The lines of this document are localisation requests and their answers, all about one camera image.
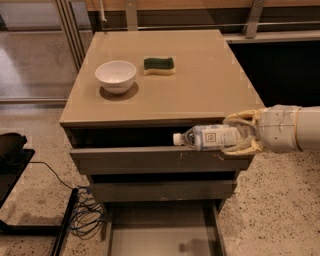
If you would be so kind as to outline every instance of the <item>drawer front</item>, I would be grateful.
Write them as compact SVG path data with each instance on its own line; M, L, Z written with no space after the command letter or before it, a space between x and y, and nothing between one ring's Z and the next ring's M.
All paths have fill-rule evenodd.
M72 149L70 155L85 175L246 170L252 160L183 146Z
M236 185L232 180L98 183L90 189L97 202L209 200L231 197Z

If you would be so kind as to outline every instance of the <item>terrazzo floor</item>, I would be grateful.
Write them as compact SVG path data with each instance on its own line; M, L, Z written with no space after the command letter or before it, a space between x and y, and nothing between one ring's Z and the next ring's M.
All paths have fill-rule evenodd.
M84 38L89 43L90 33ZM0 33L0 67L0 95L6 97L67 97L76 78L60 32ZM62 110L62 105L0 105L0 133L25 134L26 148L36 151L33 161L48 163L72 187L87 185L69 156L71 147L59 125ZM255 156L220 213L227 254L320 255L319 184L320 152ZM69 195L70 189L45 166L30 164L1 208L0 219L8 224L57 225ZM0 255L50 255L53 243L53 237L0 234ZM199 249L201 240L185 245L187 250L175 255L206 255ZM104 253L100 233L89 240L68 234L61 255ZM139 255L115 249L113 254Z

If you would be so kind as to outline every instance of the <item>plastic bottle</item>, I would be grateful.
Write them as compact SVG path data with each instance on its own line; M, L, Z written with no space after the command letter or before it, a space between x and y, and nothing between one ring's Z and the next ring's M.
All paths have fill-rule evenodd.
M222 150L237 146L250 136L254 136L254 129L249 125L197 125L185 133L175 133L173 143L197 151Z

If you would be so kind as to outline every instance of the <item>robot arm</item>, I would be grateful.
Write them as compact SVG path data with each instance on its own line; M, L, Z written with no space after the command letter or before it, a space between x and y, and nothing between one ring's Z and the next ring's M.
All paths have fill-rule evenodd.
M248 155L264 151L288 153L320 150L320 107L276 105L270 108L232 114L224 124L250 125L255 136L247 138L246 148L226 148L227 155Z

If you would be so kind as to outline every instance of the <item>green sponge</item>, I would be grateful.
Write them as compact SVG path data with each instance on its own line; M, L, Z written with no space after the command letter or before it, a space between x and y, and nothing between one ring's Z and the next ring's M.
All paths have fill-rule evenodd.
M173 75L175 67L170 58L147 58L144 59L144 75Z

